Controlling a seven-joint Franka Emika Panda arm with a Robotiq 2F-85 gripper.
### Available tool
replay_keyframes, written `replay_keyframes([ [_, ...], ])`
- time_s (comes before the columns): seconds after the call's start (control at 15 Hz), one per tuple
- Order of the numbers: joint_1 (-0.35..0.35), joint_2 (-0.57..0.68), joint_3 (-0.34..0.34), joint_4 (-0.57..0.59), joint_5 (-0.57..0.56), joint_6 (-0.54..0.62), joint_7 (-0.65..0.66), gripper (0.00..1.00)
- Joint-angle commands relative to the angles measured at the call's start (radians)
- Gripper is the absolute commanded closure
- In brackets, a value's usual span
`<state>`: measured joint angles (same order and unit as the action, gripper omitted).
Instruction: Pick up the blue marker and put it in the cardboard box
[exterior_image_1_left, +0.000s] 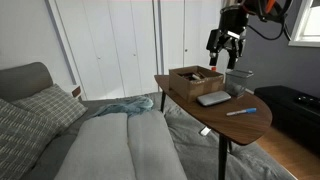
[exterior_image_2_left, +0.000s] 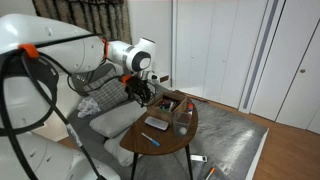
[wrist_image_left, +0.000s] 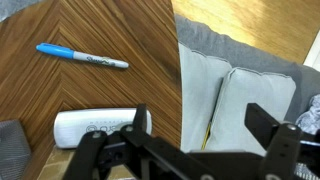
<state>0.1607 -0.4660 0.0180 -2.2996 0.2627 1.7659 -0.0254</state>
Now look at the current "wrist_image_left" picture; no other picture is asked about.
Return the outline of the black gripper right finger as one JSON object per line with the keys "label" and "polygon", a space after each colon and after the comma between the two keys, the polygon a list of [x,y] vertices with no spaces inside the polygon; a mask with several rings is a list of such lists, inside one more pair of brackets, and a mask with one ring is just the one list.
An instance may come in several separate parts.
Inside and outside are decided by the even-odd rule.
{"label": "black gripper right finger", "polygon": [[292,124],[279,123],[256,103],[247,105],[245,126],[266,150],[259,180],[294,180],[302,132]]}

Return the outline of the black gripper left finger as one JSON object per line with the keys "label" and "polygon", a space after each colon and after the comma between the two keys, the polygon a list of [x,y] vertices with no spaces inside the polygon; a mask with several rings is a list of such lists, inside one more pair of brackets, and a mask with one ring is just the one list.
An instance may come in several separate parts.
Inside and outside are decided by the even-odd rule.
{"label": "black gripper left finger", "polygon": [[105,180],[111,169],[119,165],[124,165],[134,177],[141,179],[141,160],[134,136],[144,135],[146,124],[147,107],[139,104],[132,124],[123,125],[111,135],[104,131],[83,135],[63,180]]}

